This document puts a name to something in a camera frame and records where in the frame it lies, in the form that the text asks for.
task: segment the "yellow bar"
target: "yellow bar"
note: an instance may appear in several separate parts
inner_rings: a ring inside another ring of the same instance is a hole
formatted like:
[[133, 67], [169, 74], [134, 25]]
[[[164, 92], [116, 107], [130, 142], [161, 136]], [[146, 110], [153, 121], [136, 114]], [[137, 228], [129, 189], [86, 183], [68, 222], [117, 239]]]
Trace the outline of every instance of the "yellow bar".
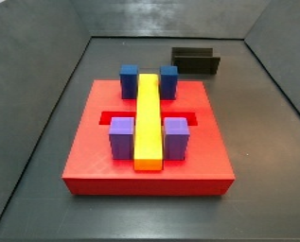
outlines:
[[134, 170], [163, 170], [163, 160], [158, 76], [141, 74], [137, 94]]

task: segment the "red base block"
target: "red base block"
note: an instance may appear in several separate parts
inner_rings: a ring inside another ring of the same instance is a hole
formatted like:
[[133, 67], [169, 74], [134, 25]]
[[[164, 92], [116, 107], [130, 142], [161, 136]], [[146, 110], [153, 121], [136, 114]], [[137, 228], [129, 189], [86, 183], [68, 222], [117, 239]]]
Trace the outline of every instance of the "red base block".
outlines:
[[112, 159], [110, 118], [136, 115], [136, 100], [122, 100], [120, 81], [97, 80], [89, 95], [62, 178], [76, 195], [223, 195], [235, 173], [201, 82], [179, 81], [176, 100], [161, 101], [164, 116], [191, 125], [185, 161], [164, 161], [163, 171], [134, 171], [133, 161]]

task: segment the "blue block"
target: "blue block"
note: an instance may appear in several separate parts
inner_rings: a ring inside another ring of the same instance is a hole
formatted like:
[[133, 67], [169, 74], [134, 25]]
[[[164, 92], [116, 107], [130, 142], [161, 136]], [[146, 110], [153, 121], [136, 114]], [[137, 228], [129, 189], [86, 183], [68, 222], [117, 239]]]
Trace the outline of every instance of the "blue block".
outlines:
[[191, 132], [187, 118], [167, 117], [164, 131], [164, 160], [185, 160], [189, 137]]
[[177, 86], [177, 67], [172, 65], [160, 68], [160, 98], [161, 100], [175, 100]]
[[113, 117], [109, 127], [109, 140], [114, 160], [132, 160], [134, 150], [134, 118]]
[[137, 98], [137, 77], [138, 77], [138, 66], [122, 65], [122, 68], [121, 68], [122, 99]]

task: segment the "toy block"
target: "toy block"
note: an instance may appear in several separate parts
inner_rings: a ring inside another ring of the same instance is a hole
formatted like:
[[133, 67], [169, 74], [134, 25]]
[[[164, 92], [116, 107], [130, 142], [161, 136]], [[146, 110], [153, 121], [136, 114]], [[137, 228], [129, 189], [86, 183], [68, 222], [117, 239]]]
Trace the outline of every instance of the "toy block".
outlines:
[[109, 128], [109, 140], [114, 160], [133, 159], [134, 118], [113, 117]]
[[163, 130], [158, 76], [141, 74], [138, 80], [134, 170], [163, 169]]
[[105, 116], [112, 120], [113, 112], [130, 112], [126, 113], [130, 115], [136, 109], [137, 100], [121, 98], [120, 80], [94, 81], [62, 173], [70, 192], [120, 196], [225, 194], [236, 177], [203, 82], [179, 81], [177, 99], [161, 100], [161, 113], [167, 117], [173, 114], [171, 117], [188, 118], [192, 137], [185, 161], [165, 161], [158, 172], [136, 171], [133, 160], [113, 160], [108, 139], [110, 123], [98, 124], [104, 112], [110, 112]]
[[161, 66], [160, 68], [160, 98], [161, 100], [176, 99], [177, 67]]
[[136, 99], [137, 97], [137, 65], [122, 65], [121, 68], [121, 86], [122, 99]]
[[177, 66], [180, 74], [215, 75], [220, 57], [213, 56], [213, 48], [173, 47], [172, 65]]
[[185, 160], [185, 150], [191, 137], [187, 118], [167, 117], [164, 132], [164, 160]]

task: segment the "cube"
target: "cube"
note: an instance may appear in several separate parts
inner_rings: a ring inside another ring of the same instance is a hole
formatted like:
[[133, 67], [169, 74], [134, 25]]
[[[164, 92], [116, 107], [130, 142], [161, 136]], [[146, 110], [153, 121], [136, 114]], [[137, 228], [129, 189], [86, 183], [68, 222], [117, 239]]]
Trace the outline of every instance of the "cube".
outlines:
[[187, 118], [167, 117], [164, 125], [164, 159], [183, 161], [191, 137]]
[[134, 118], [113, 117], [109, 128], [109, 140], [114, 160], [132, 160], [134, 150]]

